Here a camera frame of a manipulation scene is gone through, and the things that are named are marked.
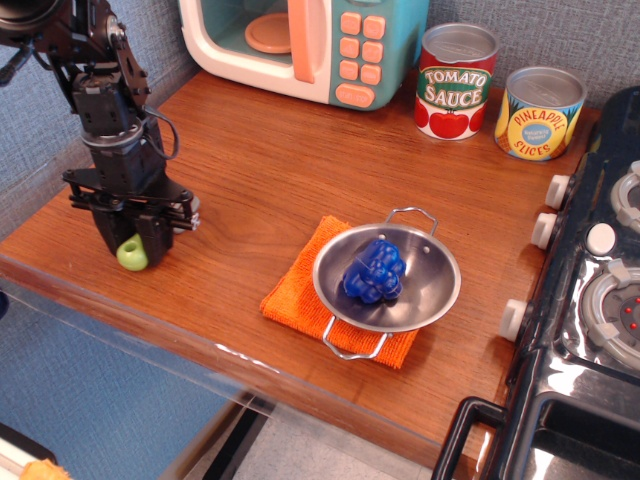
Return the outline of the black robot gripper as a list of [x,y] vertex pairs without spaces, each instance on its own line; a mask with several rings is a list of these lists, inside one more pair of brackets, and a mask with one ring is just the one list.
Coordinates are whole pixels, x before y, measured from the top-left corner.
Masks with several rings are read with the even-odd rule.
[[173,228],[195,230],[200,225],[194,194],[171,180],[167,162],[176,154],[165,152],[158,119],[137,119],[115,135],[81,135],[93,166],[67,170],[63,180],[72,189],[72,201],[88,208],[92,197],[107,202],[107,208],[91,207],[94,223],[112,255],[131,238],[131,223],[121,213],[131,201],[137,218],[148,266],[161,263],[173,246]]

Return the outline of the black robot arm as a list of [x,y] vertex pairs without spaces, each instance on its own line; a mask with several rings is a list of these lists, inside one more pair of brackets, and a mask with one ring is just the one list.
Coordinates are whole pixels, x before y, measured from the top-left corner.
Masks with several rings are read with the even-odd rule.
[[147,73],[135,59],[125,26],[106,1],[4,1],[1,43],[15,48],[1,69],[7,85],[30,59],[51,71],[93,165],[67,170],[73,207],[87,210],[120,265],[158,265],[177,231],[195,230],[194,194],[171,180],[159,121],[147,104]]

